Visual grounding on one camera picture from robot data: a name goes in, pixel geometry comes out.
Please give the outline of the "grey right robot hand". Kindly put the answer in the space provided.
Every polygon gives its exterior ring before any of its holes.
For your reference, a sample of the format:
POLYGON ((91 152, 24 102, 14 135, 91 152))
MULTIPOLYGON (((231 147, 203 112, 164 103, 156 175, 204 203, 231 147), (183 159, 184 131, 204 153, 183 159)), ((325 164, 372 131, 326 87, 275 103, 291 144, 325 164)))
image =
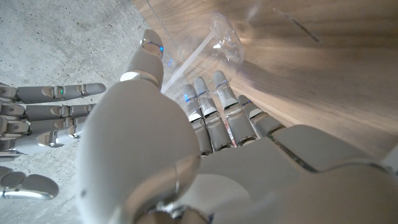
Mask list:
MULTIPOLYGON (((102 83, 13 87, 1 84, 1 161, 58 149, 81 136, 92 104, 61 101, 97 95, 102 83)), ((59 193, 52 179, 1 167, 1 198, 51 200, 59 193)))

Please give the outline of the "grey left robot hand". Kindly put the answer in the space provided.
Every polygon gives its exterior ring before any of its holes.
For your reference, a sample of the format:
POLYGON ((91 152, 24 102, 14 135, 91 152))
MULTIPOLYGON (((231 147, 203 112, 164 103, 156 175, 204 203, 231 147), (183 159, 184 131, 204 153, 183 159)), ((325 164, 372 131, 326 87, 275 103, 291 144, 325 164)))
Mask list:
POLYGON ((217 72, 227 123, 193 121, 160 91, 163 46, 147 29, 89 113, 77 155, 85 223, 396 223, 397 169, 319 129, 286 127, 217 72))

